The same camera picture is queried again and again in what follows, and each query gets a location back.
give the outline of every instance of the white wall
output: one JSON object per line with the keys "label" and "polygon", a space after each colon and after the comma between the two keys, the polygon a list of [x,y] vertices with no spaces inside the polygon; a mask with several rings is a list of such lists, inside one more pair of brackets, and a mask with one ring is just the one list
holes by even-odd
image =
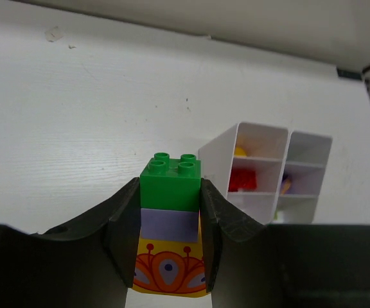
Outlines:
{"label": "white wall", "polygon": [[20,0],[138,22],[347,69],[370,64],[366,0]]}
{"label": "white wall", "polygon": [[[48,42],[58,26],[64,37]],[[333,136],[316,221],[370,223],[370,103],[333,66],[0,0],[0,223],[43,232],[238,121]],[[127,307],[209,307],[129,292]]]}

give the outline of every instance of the lavender lego brick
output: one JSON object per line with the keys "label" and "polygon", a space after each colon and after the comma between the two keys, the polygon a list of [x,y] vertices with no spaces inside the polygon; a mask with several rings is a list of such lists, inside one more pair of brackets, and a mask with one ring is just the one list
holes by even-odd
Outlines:
{"label": "lavender lego brick", "polygon": [[198,212],[141,209],[141,237],[161,241],[198,241]]}

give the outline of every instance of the white storage compartment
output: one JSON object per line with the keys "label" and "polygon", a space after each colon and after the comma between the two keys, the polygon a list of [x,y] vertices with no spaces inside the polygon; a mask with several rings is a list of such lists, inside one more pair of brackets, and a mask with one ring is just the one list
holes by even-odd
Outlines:
{"label": "white storage compartment", "polygon": [[[311,223],[321,191],[330,137],[240,123],[198,151],[202,176],[236,207],[260,223]],[[234,156],[235,147],[243,156]],[[255,171],[256,188],[228,192],[232,169]],[[283,174],[290,186],[280,194]]]}

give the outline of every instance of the lego duplo brick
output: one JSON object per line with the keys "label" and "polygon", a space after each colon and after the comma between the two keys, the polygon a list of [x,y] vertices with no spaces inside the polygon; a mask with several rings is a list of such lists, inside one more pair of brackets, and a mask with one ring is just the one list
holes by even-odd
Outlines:
{"label": "lego duplo brick", "polygon": [[156,153],[140,176],[144,209],[199,211],[200,160],[193,154],[181,159]]}
{"label": "lego duplo brick", "polygon": [[141,209],[141,237],[160,241],[198,241],[198,212]]}

